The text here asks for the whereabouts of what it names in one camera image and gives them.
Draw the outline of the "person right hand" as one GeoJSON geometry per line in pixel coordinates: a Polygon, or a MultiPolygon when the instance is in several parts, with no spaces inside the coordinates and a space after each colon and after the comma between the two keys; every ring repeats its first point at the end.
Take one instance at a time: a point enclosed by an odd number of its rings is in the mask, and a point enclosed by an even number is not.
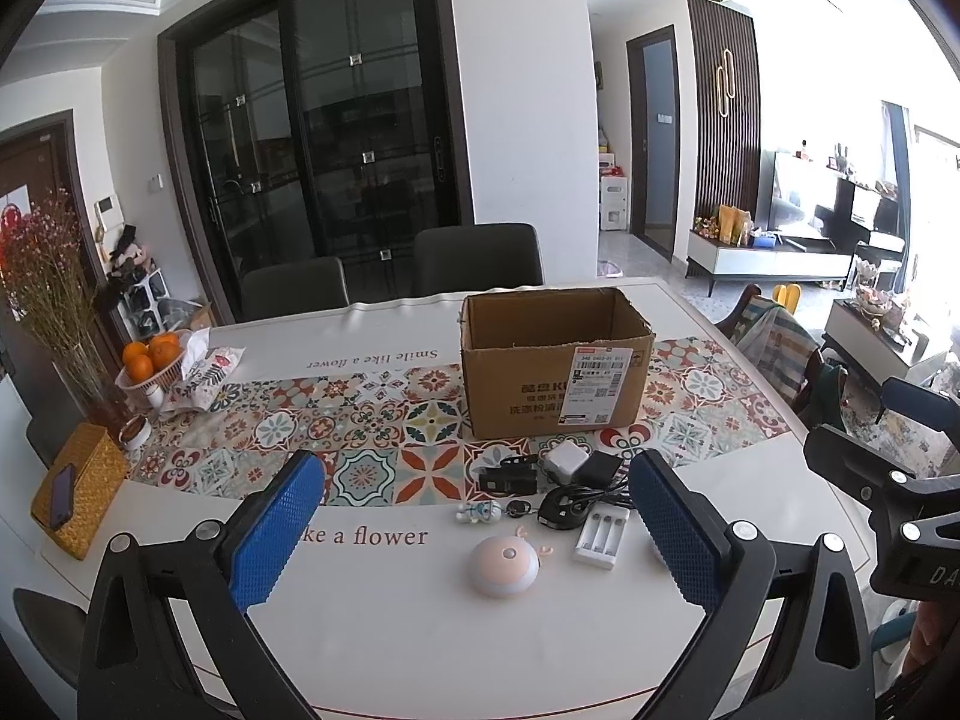
{"type": "Polygon", "coordinates": [[[944,650],[957,621],[957,605],[944,606],[935,601],[921,601],[916,610],[901,674],[908,676],[935,660],[944,650]]]}

